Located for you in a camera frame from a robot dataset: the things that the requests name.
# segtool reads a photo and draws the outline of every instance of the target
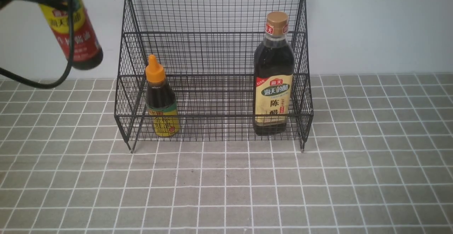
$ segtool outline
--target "orange nozzle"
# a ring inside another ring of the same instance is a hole
[[[154,55],[148,56],[148,65],[145,68],[146,80],[159,83],[165,80],[165,71],[162,65],[157,62]]]

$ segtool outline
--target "bottle cap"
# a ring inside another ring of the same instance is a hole
[[[265,32],[273,36],[286,34],[288,32],[288,15],[280,11],[269,13],[266,19]]]
[[[162,65],[157,62],[156,56],[148,56],[148,65],[145,68],[146,80],[159,83],[165,80],[165,71]]]

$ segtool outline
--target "metal wire mesh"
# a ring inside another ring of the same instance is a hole
[[[296,68],[286,131],[254,133],[253,54],[267,13],[289,15]],[[147,56],[156,55],[176,93],[181,130],[154,133],[146,111]],[[313,117],[305,0],[125,0],[115,119],[137,140],[307,140]]]

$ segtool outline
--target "white wall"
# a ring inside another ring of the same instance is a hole
[[[104,50],[91,71],[116,76],[124,0],[84,0]],[[308,0],[313,74],[453,71],[453,0]],[[39,10],[14,2],[0,12],[0,67],[28,78],[56,78],[63,53]]]

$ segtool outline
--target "black cable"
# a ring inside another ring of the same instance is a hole
[[[24,1],[43,4],[46,6],[56,8],[58,10],[66,10],[68,8],[66,5],[62,4],[61,2],[58,2],[58,0],[24,0]]]
[[[23,78],[22,76],[18,76],[6,69],[0,68],[0,75],[6,76],[7,78],[13,79],[21,84],[25,84],[31,87],[35,87],[38,89],[52,89],[57,87],[58,85],[62,84],[66,80],[69,75],[69,72],[72,68],[72,63],[74,60],[74,5],[73,0],[68,0],[68,24],[69,24],[69,56],[68,56],[68,64],[63,72],[63,75],[55,82],[51,84],[41,84],[40,82],[34,82],[32,80]]]

